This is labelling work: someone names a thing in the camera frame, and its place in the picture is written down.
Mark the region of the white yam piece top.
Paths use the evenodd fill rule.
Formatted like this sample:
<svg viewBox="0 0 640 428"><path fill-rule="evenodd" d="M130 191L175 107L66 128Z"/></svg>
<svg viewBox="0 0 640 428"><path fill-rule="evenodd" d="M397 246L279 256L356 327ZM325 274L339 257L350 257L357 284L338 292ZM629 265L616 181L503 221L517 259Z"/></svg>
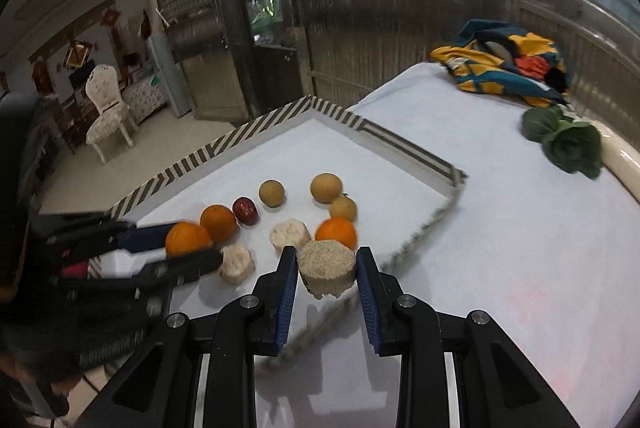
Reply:
<svg viewBox="0 0 640 428"><path fill-rule="evenodd" d="M277 223L269 233L269 242L278 256L283 253L285 247L301 249L310 241L311 235L306 225L297 219Z"/></svg>

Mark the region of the large white yam chunk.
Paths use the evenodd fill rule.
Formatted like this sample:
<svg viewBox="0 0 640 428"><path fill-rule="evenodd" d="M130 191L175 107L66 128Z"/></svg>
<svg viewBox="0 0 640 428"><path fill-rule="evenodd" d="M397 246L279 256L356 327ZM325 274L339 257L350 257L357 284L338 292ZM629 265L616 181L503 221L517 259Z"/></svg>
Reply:
<svg viewBox="0 0 640 428"><path fill-rule="evenodd" d="M296 254L300 277L308 292L320 300L340 297L355 282L355 253L334 240L310 241Z"/></svg>

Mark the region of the small tan longan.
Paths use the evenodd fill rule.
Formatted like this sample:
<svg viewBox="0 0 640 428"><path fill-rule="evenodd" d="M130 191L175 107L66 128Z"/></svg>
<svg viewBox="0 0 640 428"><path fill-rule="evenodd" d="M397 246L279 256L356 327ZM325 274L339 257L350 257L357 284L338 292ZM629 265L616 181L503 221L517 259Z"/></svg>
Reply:
<svg viewBox="0 0 640 428"><path fill-rule="evenodd" d="M266 180L260 185L258 196L266 206L276 208L285 201L285 188L280 181Z"/></svg>

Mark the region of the white yam piece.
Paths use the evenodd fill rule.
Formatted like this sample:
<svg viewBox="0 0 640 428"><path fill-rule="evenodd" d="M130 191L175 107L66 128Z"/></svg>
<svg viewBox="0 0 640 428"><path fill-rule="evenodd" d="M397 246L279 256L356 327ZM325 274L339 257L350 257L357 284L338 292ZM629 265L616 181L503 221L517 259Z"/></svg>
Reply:
<svg viewBox="0 0 640 428"><path fill-rule="evenodd" d="M297 219L277 223L269 233L269 242L278 256L283 253L285 247L301 249L310 241L311 235L306 225Z"/></svg>
<svg viewBox="0 0 640 428"><path fill-rule="evenodd" d="M255 270L255 263L244 243L238 242L221 249L222 260L220 277L227 283L238 285L245 281Z"/></svg>

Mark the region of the red jujube date front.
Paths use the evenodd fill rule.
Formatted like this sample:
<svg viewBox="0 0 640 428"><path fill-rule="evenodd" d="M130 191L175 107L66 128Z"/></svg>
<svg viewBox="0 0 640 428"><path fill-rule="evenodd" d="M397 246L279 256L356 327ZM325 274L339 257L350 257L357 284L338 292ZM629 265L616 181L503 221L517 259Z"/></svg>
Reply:
<svg viewBox="0 0 640 428"><path fill-rule="evenodd" d="M238 197L232 205L236 220L244 226L254 226L259 220L255 203L246 196Z"/></svg>

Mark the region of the white tablecloth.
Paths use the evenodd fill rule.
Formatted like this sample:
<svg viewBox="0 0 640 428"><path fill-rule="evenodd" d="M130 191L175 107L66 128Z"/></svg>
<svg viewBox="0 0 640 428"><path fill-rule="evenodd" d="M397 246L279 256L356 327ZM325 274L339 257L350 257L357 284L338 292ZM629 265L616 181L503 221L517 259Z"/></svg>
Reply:
<svg viewBox="0 0 640 428"><path fill-rule="evenodd" d="M436 310L487 311L583 427L639 390L639 205L611 173L566 174L520 132L523 107L421 63L354 111L465 171L456 208L400 274Z"/></svg>

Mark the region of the colourful patterned cloth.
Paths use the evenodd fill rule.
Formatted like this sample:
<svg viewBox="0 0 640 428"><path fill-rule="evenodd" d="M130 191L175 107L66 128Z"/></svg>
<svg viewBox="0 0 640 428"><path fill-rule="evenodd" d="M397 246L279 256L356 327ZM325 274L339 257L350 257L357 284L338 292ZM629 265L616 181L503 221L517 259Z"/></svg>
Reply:
<svg viewBox="0 0 640 428"><path fill-rule="evenodd" d="M503 21L471 19L454 46L440 46L431 58L454 77L462 92L514 96L532 107L564 104L568 73L550 38Z"/></svg>

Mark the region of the tan longan fruit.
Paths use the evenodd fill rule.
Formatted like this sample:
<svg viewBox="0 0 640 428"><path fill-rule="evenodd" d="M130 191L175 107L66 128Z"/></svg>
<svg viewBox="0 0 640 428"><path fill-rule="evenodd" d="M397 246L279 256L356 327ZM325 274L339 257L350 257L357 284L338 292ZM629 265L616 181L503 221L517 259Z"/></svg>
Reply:
<svg viewBox="0 0 640 428"><path fill-rule="evenodd" d="M357 204L346 194L337 196L330 204L329 214L331 218L341 218L354 222L357 218Z"/></svg>
<svg viewBox="0 0 640 428"><path fill-rule="evenodd" d="M323 173L312 179L310 193L321 204L331 203L343 192L343 182L334 174Z"/></svg>

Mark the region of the chevron striped white tray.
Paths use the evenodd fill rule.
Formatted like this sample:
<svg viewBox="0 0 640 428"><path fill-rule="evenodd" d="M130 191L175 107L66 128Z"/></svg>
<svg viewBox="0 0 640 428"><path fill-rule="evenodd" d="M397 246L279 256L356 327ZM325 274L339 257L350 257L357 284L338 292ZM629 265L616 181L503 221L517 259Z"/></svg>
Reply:
<svg viewBox="0 0 640 428"><path fill-rule="evenodd" d="M285 247L369 247L397 271L457 204L465 174L391 131L316 97L288 103L171 164L123 197L138 226L203 222L217 246L252 258L172 296L192 318L272 271Z"/></svg>

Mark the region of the dark green leafy vegetable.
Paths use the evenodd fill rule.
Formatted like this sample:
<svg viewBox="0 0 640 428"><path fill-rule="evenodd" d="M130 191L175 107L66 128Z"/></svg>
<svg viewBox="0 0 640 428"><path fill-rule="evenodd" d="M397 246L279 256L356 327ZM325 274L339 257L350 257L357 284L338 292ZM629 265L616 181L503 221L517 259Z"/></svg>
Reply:
<svg viewBox="0 0 640 428"><path fill-rule="evenodd" d="M565 112L564 107L533 107L521 118L521 133L541 145L544 156L567 174L596 180L602 162L602 139L591 123Z"/></svg>

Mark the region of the orange mandarin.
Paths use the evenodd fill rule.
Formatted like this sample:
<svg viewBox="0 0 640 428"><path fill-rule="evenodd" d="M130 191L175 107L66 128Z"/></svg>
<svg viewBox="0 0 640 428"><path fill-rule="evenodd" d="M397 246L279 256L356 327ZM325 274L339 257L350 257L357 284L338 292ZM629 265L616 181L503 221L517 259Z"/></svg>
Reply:
<svg viewBox="0 0 640 428"><path fill-rule="evenodd" d="M168 258L204 251L214 246L207 230L195 222L180 221L166 235L165 252Z"/></svg>
<svg viewBox="0 0 640 428"><path fill-rule="evenodd" d="M210 238L216 244L230 240L238 229L232 210L220 204L207 206L202 211L200 225L207 230Z"/></svg>

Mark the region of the white ornate chair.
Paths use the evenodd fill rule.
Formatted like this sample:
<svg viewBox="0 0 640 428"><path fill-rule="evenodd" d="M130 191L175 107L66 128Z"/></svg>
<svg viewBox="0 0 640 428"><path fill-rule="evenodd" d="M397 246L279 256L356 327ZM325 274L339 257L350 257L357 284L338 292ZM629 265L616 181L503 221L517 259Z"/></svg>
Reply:
<svg viewBox="0 0 640 428"><path fill-rule="evenodd" d="M102 164L107 162L100 143L113 133L120 133L129 148L134 148L134 139L129 129L138 130L128 104L119 90L118 76L114 66L99 64L90 73L85 84L86 94L98 111L98 117L89 126L86 144L96 151Z"/></svg>

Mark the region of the small orange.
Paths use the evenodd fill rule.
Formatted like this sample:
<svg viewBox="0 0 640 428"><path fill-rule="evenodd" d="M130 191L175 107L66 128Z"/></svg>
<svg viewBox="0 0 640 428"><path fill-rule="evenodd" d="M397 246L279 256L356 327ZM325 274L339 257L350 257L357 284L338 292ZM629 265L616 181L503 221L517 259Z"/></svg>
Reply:
<svg viewBox="0 0 640 428"><path fill-rule="evenodd" d="M357 231L354 225L343 217L326 219L314 233L316 241L337 241L351 251L358 245Z"/></svg>

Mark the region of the long white radish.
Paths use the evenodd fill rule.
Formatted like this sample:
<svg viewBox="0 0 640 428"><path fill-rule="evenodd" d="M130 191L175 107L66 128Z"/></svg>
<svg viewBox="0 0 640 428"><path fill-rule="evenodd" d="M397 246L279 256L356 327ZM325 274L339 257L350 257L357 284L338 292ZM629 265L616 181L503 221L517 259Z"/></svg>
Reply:
<svg viewBox="0 0 640 428"><path fill-rule="evenodd" d="M640 154L618 133L599 121L592 125L601 136L603 164L627 191L640 202Z"/></svg>

